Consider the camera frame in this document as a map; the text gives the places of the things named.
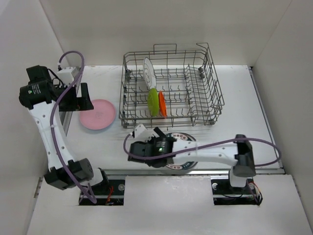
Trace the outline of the plain white ceramic plate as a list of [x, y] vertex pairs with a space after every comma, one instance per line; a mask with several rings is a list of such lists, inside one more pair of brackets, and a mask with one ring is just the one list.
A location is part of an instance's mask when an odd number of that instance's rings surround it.
[[193, 136], [191, 136], [187, 133], [183, 133], [183, 132], [168, 133], [168, 134], [166, 134], [166, 138], [169, 138], [169, 140], [172, 142], [175, 142], [177, 140], [196, 141], [196, 139]]

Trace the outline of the pink plastic plate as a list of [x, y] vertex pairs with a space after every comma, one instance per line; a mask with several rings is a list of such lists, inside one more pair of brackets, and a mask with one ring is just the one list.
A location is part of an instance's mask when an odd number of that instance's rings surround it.
[[91, 101], [94, 109], [81, 111], [79, 114], [80, 123], [90, 130], [101, 130], [109, 127], [115, 117], [115, 106], [105, 99], [95, 99]]

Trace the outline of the white plate with red pattern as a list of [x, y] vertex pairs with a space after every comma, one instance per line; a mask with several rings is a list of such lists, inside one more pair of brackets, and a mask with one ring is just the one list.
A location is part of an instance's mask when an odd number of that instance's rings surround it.
[[198, 162], [185, 162], [183, 164], [167, 164], [165, 167], [172, 170], [190, 170], [197, 165]]

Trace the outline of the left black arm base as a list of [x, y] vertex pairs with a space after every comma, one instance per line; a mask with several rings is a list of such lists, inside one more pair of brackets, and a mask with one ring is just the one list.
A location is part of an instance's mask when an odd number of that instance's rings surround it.
[[97, 200], [96, 204], [81, 192], [78, 199], [79, 206], [123, 206], [125, 177], [112, 176], [108, 180], [108, 184], [101, 182], [91, 187]]

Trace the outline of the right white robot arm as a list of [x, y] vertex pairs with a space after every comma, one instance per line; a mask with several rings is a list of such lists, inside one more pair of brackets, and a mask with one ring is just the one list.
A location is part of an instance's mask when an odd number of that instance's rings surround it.
[[186, 162], [228, 165], [230, 170], [226, 186], [233, 193], [242, 190], [248, 178], [256, 176], [252, 145], [244, 135], [205, 144], [166, 135], [158, 128], [149, 132], [143, 125], [139, 125], [127, 137], [145, 138], [144, 141], [131, 143], [129, 149], [124, 149], [130, 162], [143, 163], [154, 168]]

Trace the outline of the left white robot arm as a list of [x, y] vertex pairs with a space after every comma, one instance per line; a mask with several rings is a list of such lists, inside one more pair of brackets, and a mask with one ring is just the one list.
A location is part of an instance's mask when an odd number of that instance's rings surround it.
[[[60, 112], [88, 111], [93, 109], [87, 83], [81, 84], [81, 96], [76, 86], [56, 87], [45, 66], [33, 66], [26, 70], [30, 79], [20, 88], [19, 101], [33, 117], [42, 137], [48, 158], [47, 184], [65, 190], [76, 186], [73, 178], [84, 186], [89, 183], [98, 193], [109, 190], [110, 183], [104, 170], [93, 168], [88, 159], [78, 160], [68, 146]], [[71, 178], [65, 168], [73, 174]]]

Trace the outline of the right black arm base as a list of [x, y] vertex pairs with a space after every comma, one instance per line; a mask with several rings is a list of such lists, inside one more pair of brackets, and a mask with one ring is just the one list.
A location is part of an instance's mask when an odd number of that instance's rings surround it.
[[263, 202], [263, 195], [253, 178], [247, 179], [244, 188], [232, 187], [228, 179], [212, 179], [211, 188], [215, 206], [260, 206]]

